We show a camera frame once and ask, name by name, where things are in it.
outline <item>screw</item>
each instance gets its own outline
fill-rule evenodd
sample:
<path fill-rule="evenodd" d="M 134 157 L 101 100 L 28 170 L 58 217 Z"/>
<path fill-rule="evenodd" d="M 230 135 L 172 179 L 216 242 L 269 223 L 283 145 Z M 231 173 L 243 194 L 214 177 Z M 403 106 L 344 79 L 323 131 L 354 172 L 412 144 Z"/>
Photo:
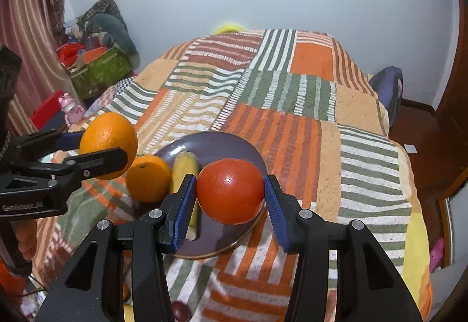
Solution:
<path fill-rule="evenodd" d="M 100 230 L 105 230 L 110 225 L 111 225 L 111 222 L 109 222 L 107 219 L 103 219 L 102 221 L 99 221 L 97 223 L 97 228 Z"/>
<path fill-rule="evenodd" d="M 162 215 L 162 211 L 160 209 L 153 209 L 149 212 L 149 217 L 153 219 L 157 219 Z"/>
<path fill-rule="evenodd" d="M 364 223 L 355 219 L 351 222 L 351 226 L 356 230 L 362 230 L 364 228 Z"/>
<path fill-rule="evenodd" d="M 301 211 L 299 211 L 299 216 L 303 219 L 310 219 L 312 218 L 313 214 L 314 213 L 309 209 L 302 209 Z"/>

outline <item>wooden door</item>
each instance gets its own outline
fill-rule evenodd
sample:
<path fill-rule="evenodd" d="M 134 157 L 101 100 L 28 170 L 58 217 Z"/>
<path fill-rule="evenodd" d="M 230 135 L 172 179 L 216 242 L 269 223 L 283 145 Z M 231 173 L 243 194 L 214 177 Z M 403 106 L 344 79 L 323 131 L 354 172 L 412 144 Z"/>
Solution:
<path fill-rule="evenodd" d="M 460 0 L 460 31 L 452 73 L 435 114 L 439 126 L 459 140 L 468 166 L 468 7 Z"/>

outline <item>plush toy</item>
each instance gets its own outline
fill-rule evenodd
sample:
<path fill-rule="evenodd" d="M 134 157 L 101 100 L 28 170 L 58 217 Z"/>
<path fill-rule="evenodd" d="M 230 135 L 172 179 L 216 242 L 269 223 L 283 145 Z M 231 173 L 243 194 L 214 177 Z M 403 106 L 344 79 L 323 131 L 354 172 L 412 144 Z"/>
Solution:
<path fill-rule="evenodd" d="M 65 93 L 58 99 L 60 109 L 65 114 L 67 127 L 70 127 L 72 124 L 77 124 L 81 119 L 83 119 L 85 109 L 68 93 Z"/>
<path fill-rule="evenodd" d="M 101 46 L 116 46 L 124 52 L 133 69 L 140 65 L 140 55 L 122 22 L 107 13 L 97 13 L 85 22 L 86 35 L 98 37 Z"/>

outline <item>striped blanket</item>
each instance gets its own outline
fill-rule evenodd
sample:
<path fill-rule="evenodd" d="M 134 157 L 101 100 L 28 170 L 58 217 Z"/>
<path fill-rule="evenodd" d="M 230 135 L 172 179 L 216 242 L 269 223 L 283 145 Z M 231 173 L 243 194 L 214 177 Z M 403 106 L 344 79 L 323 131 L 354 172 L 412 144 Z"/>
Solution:
<path fill-rule="evenodd" d="M 427 316 L 429 250 L 408 156 L 387 138 L 387 112 L 331 36 L 266 30 L 195 39 L 150 64 L 104 112 L 134 124 L 139 154 L 197 131 L 248 140 L 303 208 L 329 221 L 365 222 Z M 97 221 L 133 219 L 125 176 L 83 182 L 68 206 L 39 223 L 35 271 L 45 283 Z M 193 321 L 282 321 L 296 262 L 276 243 L 268 215 L 234 250 L 164 258 L 170 297 L 188 304 Z M 334 320 L 336 280 L 332 251 L 326 321 Z"/>

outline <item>green box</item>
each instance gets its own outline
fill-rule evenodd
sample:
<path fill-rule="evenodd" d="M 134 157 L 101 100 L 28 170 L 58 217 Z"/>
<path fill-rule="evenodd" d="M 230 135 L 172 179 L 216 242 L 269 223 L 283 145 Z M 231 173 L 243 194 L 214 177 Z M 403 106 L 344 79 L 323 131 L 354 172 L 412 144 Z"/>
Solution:
<path fill-rule="evenodd" d="M 104 83 L 106 88 L 112 86 L 130 71 L 132 66 L 127 56 L 113 47 L 73 73 L 71 79 L 77 94 L 82 99 L 88 99 L 100 95 L 101 83 Z"/>

